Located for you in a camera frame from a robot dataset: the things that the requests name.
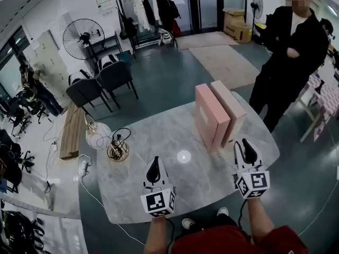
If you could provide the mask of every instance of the green floor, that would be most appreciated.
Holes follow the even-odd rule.
[[[269,58],[264,47],[253,43],[234,46],[234,49],[258,69]],[[136,100],[133,92],[124,86],[115,91],[117,101],[122,106],[120,111],[110,102],[114,108],[111,114],[101,100],[97,101],[95,110],[88,108],[97,120],[106,123],[112,130],[192,102],[194,87],[212,81],[189,50],[153,46],[139,50],[137,56],[137,60],[132,62],[132,75],[140,99]],[[248,100],[252,88],[253,85],[249,85],[235,91]],[[339,164],[337,145],[333,144],[333,140],[335,144],[339,141],[339,122],[330,121],[328,129],[316,142],[310,135],[300,144],[299,139],[310,123],[307,114],[298,107],[281,119],[273,132],[280,149],[280,158],[269,169],[271,189],[263,198],[273,222],[277,226],[289,225],[297,233],[303,231],[322,209],[336,183],[336,168],[332,165]],[[81,153],[96,158],[95,151],[88,147],[84,137],[81,140]],[[95,166],[93,160],[84,184],[101,200]],[[339,187],[334,190],[319,218],[301,236],[310,253],[326,253],[339,238],[338,197]],[[142,253],[142,245],[129,238],[117,225],[111,224],[104,208],[82,186],[79,186],[79,201],[88,253]],[[221,206],[228,207],[230,216],[237,220],[242,202],[240,194],[234,193],[207,207],[174,217],[175,234],[181,232],[181,219],[184,217],[208,222]],[[249,231],[248,216],[244,212],[242,225]],[[140,241],[146,241],[148,223],[123,227]]]

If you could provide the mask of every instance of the beige rug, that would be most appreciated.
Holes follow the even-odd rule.
[[[181,50],[215,45],[238,45],[223,32],[211,32],[176,38]]]
[[[231,46],[191,48],[190,51],[210,73],[214,80],[221,80],[229,89],[255,82],[259,71]]]

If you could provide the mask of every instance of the white t-shirt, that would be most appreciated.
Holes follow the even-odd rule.
[[[293,12],[291,35],[293,35],[295,33],[295,31],[297,30],[297,26],[299,24],[303,23],[306,20],[307,20],[307,18],[299,17],[296,13]]]

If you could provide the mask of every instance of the light pink box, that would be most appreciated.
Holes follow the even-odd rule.
[[[211,90],[231,119],[225,137],[221,142],[221,145],[224,147],[226,144],[232,143],[236,139],[237,134],[246,119],[247,113],[222,81],[211,83]]]
[[[225,109],[206,84],[195,87],[195,124],[207,147],[213,152],[221,146],[230,121]]]

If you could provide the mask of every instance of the marble tabletop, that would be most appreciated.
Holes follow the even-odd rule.
[[[260,117],[243,98],[233,94],[247,112],[237,140],[252,141],[262,152],[267,168],[278,159],[279,149]],[[100,192],[112,223],[151,220],[140,195],[144,168],[155,156],[161,158],[169,182],[176,187],[175,211],[171,216],[197,210],[236,191],[233,146],[207,153],[194,124],[194,109],[195,102],[188,103],[127,126],[131,130],[127,140],[130,155],[122,163],[110,160],[106,150],[97,152]]]

